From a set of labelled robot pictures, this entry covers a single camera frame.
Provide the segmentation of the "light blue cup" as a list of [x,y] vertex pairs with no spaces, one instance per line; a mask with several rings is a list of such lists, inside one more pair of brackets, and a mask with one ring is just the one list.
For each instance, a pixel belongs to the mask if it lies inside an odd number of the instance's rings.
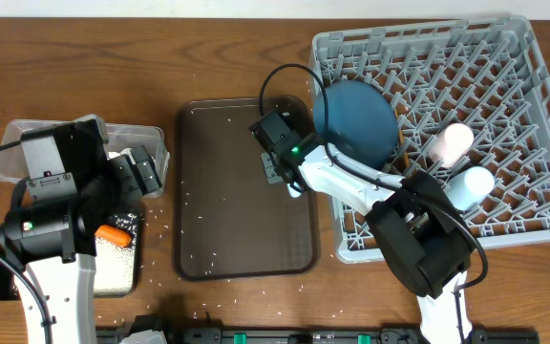
[[467,169],[449,181],[446,195],[459,211],[468,211],[480,204],[494,189],[492,173],[481,166]]

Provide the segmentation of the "wooden chopstick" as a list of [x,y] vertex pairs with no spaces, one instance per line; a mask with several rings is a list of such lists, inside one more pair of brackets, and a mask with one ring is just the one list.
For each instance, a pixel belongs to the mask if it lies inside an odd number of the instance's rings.
[[[396,109],[394,109],[394,114],[395,114],[396,120],[399,120],[400,117]],[[405,138],[404,138],[403,132],[401,129],[398,129],[398,145],[399,145],[400,151],[402,152],[403,162],[406,169],[410,166],[410,161],[409,161],[409,157],[406,149],[403,148],[404,142],[405,142]]]

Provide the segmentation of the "orange carrot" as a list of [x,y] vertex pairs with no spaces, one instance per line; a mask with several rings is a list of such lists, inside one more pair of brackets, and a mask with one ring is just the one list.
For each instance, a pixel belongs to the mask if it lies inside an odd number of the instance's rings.
[[117,247],[128,247],[133,240],[126,231],[109,225],[100,226],[95,232],[95,236]]

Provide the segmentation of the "light blue plastic knife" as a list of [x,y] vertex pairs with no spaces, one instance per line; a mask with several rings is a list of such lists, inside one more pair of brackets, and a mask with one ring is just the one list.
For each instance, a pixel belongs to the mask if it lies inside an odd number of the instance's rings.
[[296,186],[293,184],[287,185],[288,193],[292,198],[299,198],[302,195],[302,191],[299,190]]

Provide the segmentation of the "pink cup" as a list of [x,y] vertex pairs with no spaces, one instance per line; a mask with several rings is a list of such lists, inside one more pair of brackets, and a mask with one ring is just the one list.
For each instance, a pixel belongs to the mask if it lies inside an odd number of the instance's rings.
[[440,162],[443,168],[451,168],[468,152],[474,137],[469,126],[463,123],[450,124],[436,137],[429,156],[432,161]]

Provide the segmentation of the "white napkin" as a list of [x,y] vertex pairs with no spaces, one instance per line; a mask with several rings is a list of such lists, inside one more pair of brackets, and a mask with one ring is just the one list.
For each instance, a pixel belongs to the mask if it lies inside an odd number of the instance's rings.
[[112,159],[120,157],[120,156],[127,157],[130,160],[133,159],[132,155],[131,155],[131,149],[130,148],[125,148],[121,151],[111,151],[111,152],[107,153],[107,157],[108,157],[109,160],[112,160]]

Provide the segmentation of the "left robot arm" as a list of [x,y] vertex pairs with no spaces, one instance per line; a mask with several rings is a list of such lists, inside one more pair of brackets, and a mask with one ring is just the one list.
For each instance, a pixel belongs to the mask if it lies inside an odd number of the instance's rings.
[[162,187],[135,144],[111,158],[96,115],[20,136],[29,175],[0,226],[3,264],[14,275],[31,343],[95,343],[95,234],[124,205]]

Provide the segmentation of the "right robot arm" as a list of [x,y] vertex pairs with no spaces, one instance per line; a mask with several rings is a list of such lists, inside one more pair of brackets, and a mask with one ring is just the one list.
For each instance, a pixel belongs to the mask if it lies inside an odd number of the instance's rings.
[[428,342],[470,342],[464,291],[482,282],[488,269],[472,281],[467,271],[473,252],[486,254],[434,177],[372,169],[314,134],[301,136],[275,111],[249,130],[264,149],[266,174],[286,183],[293,196],[324,193],[364,217],[389,269],[416,295]]

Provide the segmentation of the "dark blue plate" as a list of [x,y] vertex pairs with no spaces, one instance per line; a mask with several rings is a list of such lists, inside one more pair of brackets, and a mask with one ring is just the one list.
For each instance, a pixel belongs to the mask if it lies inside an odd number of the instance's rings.
[[365,82],[343,80],[328,86],[315,98],[312,113],[319,137],[373,169],[382,169],[397,144],[393,109]]

